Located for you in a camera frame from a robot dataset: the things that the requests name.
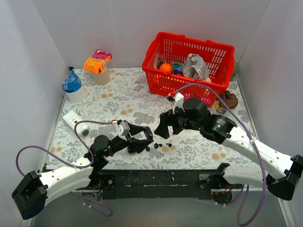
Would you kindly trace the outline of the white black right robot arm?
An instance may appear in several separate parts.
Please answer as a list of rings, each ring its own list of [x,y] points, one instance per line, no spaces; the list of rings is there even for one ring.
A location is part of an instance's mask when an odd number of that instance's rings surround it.
[[[242,154],[260,166],[260,170],[220,164],[202,183],[210,188],[225,188],[242,184],[265,187],[274,196],[290,201],[303,172],[303,157],[282,154],[256,140],[243,127],[223,116],[212,114],[198,98],[186,101],[180,94],[173,99],[173,108],[160,114],[155,134],[169,138],[169,129],[177,135],[183,130],[198,131],[207,140],[216,142]]]

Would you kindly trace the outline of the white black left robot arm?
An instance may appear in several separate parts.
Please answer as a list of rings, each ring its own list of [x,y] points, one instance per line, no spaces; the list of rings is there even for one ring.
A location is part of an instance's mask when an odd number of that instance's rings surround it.
[[[122,120],[111,122],[117,136],[110,140],[105,135],[94,139],[88,152],[73,163],[65,162],[63,167],[46,173],[31,171],[12,192],[23,220],[39,214],[53,200],[74,190],[100,186],[97,173],[108,164],[108,157],[127,149],[129,153],[141,153],[153,142],[153,133],[148,126],[137,126]]]

